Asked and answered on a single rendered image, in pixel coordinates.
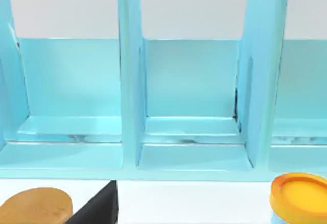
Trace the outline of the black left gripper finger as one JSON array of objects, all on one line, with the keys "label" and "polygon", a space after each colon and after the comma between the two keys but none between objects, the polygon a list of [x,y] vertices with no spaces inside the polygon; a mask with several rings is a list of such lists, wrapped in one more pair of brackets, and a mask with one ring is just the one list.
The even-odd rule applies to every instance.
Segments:
[{"label": "black left gripper finger", "polygon": [[118,189],[116,180],[110,181],[65,224],[117,224]]}]

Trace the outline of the yellow lidded blue jar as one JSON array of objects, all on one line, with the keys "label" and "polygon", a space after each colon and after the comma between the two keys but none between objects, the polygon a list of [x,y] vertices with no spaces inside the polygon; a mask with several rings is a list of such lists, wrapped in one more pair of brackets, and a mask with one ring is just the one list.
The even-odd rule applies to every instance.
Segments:
[{"label": "yellow lidded blue jar", "polygon": [[327,178],[285,173],[270,188],[270,224],[327,224]]}]

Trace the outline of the brown bread loaf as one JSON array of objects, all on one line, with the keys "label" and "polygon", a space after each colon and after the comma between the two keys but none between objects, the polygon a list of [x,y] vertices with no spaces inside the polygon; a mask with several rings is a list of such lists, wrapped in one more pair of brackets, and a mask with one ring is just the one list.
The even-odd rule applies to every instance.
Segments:
[{"label": "brown bread loaf", "polygon": [[65,224],[72,215],[71,197],[52,187],[21,191],[0,206],[0,224]]}]

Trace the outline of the light blue rack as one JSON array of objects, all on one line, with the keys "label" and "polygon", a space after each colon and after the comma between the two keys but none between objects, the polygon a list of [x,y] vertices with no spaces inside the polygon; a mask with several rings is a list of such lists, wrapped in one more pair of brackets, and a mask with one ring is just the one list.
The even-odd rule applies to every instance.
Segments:
[{"label": "light blue rack", "polygon": [[327,177],[327,39],[284,38],[288,0],[247,0],[241,39],[24,38],[0,0],[0,178]]}]

